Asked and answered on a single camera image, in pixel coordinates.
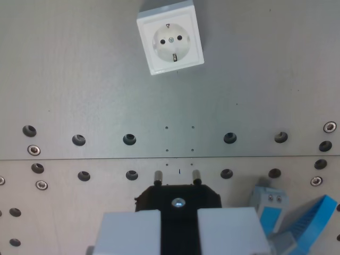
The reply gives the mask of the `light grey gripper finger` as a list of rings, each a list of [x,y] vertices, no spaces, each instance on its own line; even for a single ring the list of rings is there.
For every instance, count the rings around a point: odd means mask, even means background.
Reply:
[[[161,254],[160,211],[105,213],[93,254]]]
[[[198,210],[202,254],[271,254],[253,207]]]

